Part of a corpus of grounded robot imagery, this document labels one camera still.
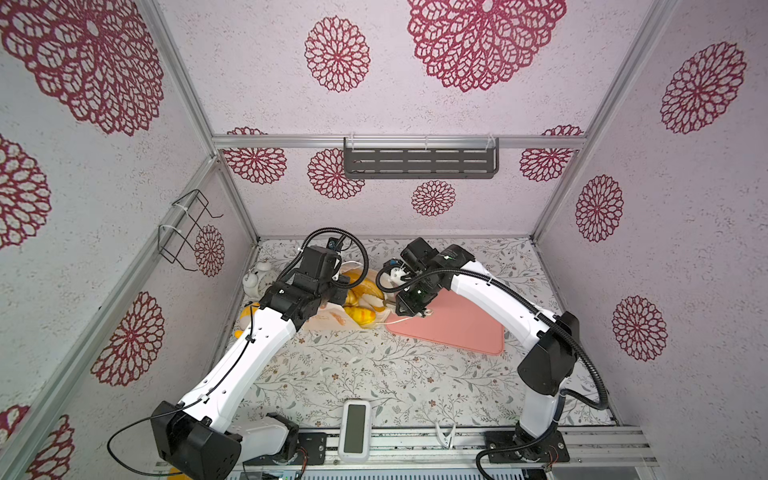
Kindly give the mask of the printed paper bag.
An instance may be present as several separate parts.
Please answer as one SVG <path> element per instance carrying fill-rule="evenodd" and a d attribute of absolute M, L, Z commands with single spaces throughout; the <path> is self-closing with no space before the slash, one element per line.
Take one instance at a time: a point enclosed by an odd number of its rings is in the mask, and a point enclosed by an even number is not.
<path fill-rule="evenodd" d="M 377 274 L 377 270 L 369 270 L 367 279 L 362 284 L 347 291 L 346 300 L 343 305 L 327 303 L 321 306 L 317 314 L 310 318 L 302 329 L 315 332 L 338 333 L 342 331 L 373 330 L 409 322 L 411 317 L 401 317 L 395 313 L 395 295 L 383 292 L 377 286 L 375 283 Z M 375 309 L 387 308 L 390 313 L 375 328 L 363 329 L 345 314 L 344 306 L 361 306 Z"/>

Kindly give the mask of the yellow orange striped fake bread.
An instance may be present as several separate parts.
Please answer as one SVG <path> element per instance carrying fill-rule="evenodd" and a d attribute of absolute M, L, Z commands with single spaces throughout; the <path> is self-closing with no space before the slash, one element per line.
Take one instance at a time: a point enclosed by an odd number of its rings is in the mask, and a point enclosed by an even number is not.
<path fill-rule="evenodd" d="M 366 308 L 361 306 L 344 306 L 345 314 L 359 327 L 372 329 L 381 324 L 389 315 L 387 308 Z"/>

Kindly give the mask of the long baguette fake bread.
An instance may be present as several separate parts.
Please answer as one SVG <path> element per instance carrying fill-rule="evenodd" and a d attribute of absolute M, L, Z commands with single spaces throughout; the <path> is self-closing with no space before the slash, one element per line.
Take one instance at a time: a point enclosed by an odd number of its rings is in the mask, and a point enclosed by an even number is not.
<path fill-rule="evenodd" d="M 341 273 L 340 279 L 346 280 L 350 288 L 362 284 L 367 279 L 368 271 L 363 268 L 347 269 Z"/>

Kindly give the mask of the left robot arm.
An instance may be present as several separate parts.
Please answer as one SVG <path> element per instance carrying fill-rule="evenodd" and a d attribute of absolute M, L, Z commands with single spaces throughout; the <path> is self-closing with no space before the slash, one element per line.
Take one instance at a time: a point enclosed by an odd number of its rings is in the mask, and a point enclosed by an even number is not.
<path fill-rule="evenodd" d="M 160 458 L 191 479 L 225 479 L 239 464 L 261 456 L 290 459 L 298 426 L 269 414 L 240 425 L 235 413 L 271 359 L 322 303 L 342 305 L 351 281 L 276 282 L 252 311 L 250 327 L 178 404 L 161 402 L 151 427 Z"/>

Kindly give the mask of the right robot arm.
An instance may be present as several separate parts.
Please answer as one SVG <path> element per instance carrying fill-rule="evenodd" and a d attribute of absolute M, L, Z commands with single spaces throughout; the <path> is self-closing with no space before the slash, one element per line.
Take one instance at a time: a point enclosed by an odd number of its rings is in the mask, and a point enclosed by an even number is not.
<path fill-rule="evenodd" d="M 387 280 L 386 290 L 395 294 L 396 313 L 401 316 L 425 313 L 445 290 L 469 300 L 511 333 L 525 351 L 517 367 L 526 386 L 519 432 L 525 442 L 549 435 L 548 429 L 559 421 L 564 408 L 562 385 L 579 359 L 578 351 L 551 326 L 576 334 L 575 317 L 568 314 L 559 318 L 526 300 L 456 244 L 439 251 L 418 238 L 398 259 L 384 263 L 376 282 L 382 279 Z"/>

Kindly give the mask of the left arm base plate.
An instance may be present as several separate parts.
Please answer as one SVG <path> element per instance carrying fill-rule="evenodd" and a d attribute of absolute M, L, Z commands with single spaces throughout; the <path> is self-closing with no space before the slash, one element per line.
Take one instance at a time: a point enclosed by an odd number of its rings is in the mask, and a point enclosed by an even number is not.
<path fill-rule="evenodd" d="M 323 465 L 327 453 L 326 433 L 299 432 L 290 434 L 285 444 L 284 464 L 301 466 Z"/>

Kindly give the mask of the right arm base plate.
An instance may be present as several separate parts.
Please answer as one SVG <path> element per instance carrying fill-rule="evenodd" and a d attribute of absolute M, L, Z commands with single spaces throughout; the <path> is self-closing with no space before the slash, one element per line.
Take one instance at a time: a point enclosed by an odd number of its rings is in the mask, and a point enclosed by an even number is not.
<path fill-rule="evenodd" d="M 485 448 L 491 453 L 492 464 L 512 463 L 565 463 L 571 460 L 563 435 L 559 430 L 548 434 L 543 440 L 525 449 L 534 437 L 521 429 L 487 431 L 484 435 Z"/>

